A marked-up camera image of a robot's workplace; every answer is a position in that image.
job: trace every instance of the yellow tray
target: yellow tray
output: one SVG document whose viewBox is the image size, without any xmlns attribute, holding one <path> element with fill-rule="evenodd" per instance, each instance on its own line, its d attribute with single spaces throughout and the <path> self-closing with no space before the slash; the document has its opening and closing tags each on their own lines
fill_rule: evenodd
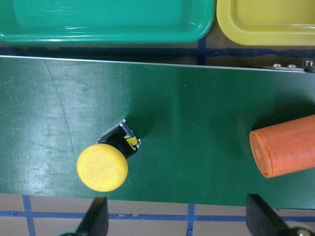
<svg viewBox="0 0 315 236">
<path fill-rule="evenodd" d="M 223 33 L 242 45 L 315 45 L 315 0 L 218 0 Z"/>
</svg>

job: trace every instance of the green board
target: green board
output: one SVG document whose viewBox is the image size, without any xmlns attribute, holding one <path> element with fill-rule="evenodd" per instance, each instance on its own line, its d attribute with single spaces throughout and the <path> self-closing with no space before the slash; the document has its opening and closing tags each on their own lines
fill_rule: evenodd
<svg viewBox="0 0 315 236">
<path fill-rule="evenodd" d="M 265 179 L 252 129 L 315 114 L 315 74 L 0 57 L 0 192 L 315 208 L 315 169 Z M 125 183 L 87 188 L 80 152 L 126 118 L 142 140 Z"/>
</svg>

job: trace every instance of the yellow button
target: yellow button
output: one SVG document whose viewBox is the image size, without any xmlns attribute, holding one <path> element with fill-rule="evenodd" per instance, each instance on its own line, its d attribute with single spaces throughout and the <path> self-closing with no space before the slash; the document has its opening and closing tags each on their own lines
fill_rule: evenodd
<svg viewBox="0 0 315 236">
<path fill-rule="evenodd" d="M 128 165 L 117 148 L 108 144 L 94 144 L 81 152 L 77 171 L 86 186 L 108 192 L 123 184 L 128 174 Z"/>
</svg>

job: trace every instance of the round yellow button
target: round yellow button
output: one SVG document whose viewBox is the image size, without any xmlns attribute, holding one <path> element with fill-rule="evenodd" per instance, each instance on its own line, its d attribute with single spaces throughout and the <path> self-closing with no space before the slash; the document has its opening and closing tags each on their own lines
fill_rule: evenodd
<svg viewBox="0 0 315 236">
<path fill-rule="evenodd" d="M 128 174 L 128 165 L 117 148 L 108 144 L 94 144 L 81 152 L 77 171 L 86 186 L 108 192 L 123 184 Z"/>
</svg>

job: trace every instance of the bolt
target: bolt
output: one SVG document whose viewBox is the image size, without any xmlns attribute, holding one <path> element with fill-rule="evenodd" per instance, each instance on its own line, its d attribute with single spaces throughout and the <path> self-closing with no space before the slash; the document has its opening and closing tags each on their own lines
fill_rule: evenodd
<svg viewBox="0 0 315 236">
<path fill-rule="evenodd" d="M 312 60 L 306 60 L 304 62 L 304 66 L 313 66 L 314 65 L 314 62 Z"/>
<path fill-rule="evenodd" d="M 299 229 L 296 234 L 297 236 L 311 236 L 311 233 L 305 229 Z"/>
</svg>

